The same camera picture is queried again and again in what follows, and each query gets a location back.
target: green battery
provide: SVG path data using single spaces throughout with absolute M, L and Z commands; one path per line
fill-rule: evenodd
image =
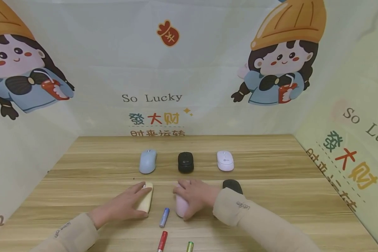
M 193 242 L 189 242 L 188 243 L 188 248 L 186 249 L 186 252 L 193 252 L 193 247 L 194 247 L 194 243 Z

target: light blue mouse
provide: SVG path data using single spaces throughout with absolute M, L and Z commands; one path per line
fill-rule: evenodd
M 141 153 L 139 171 L 143 174 L 149 174 L 155 170 L 155 160 L 157 151 L 148 149 Z

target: wall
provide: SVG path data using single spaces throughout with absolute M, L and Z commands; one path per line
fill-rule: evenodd
M 377 5 L 325 0 L 327 20 L 310 87 L 289 103 L 258 106 L 248 103 L 250 95 L 238 103 L 231 96 L 244 81 L 237 72 L 248 62 L 252 40 L 281 1 L 6 2 L 57 51 L 54 60 L 77 87 L 69 104 L 81 134 L 136 136 L 295 132 Z M 311 18 L 311 9 L 301 17 Z M 287 13 L 294 22 L 298 12 Z M 179 35 L 172 46 L 157 34 L 166 19 Z
M 30 30 L 3 2 L 0 2 L 0 27 L 3 28 L 0 30 L 1 227 L 75 141 L 78 125 L 66 103 L 57 103 L 41 88 L 43 84 L 33 82 L 46 77 L 38 72 L 24 74 L 25 67 L 40 71 L 55 68 L 49 66 L 46 60 L 50 56 L 36 44 Z M 15 40 L 8 34 L 28 38 L 28 42 Z
M 296 138 L 378 241 L 378 15 Z

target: blue shirt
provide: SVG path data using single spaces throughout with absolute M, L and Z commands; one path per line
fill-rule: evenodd
M 293 72 L 295 74 L 294 82 L 297 83 L 297 87 L 290 93 L 290 99 L 297 98 L 302 91 L 304 90 L 304 79 L 299 72 Z M 262 105 L 262 106 L 269 106 L 275 105 L 279 103 L 279 86 L 273 85 L 272 88 L 266 91 L 259 90 L 259 85 L 261 80 L 264 78 L 264 75 L 260 74 L 256 71 L 249 71 L 245 77 L 244 82 L 252 92 L 252 95 L 249 98 L 248 103 Z
M 60 83 L 60 90 L 68 97 L 73 97 L 74 92 L 69 87 L 69 85 L 64 82 L 60 77 L 54 74 L 51 70 L 47 68 L 44 69 L 52 79 L 57 80 Z M 24 73 L 21 76 L 29 77 L 31 71 Z M 14 102 L 22 111 L 25 113 L 32 112 L 36 109 L 47 107 L 51 104 L 56 103 L 56 100 L 51 96 L 46 90 L 44 90 L 41 85 L 32 85 L 32 90 L 24 95 L 16 95 L 11 93 L 6 87 L 6 79 L 0 79 L 0 97 L 11 102 Z

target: black mouse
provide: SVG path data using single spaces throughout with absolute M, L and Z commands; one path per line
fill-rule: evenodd
M 193 155 L 190 152 L 181 152 L 178 155 L 178 170 L 180 173 L 191 173 L 195 168 Z
M 232 191 L 236 191 L 239 194 L 244 194 L 242 192 L 242 188 L 240 187 L 240 184 L 236 180 L 224 180 L 223 182 L 223 189 L 224 188 L 230 188 Z

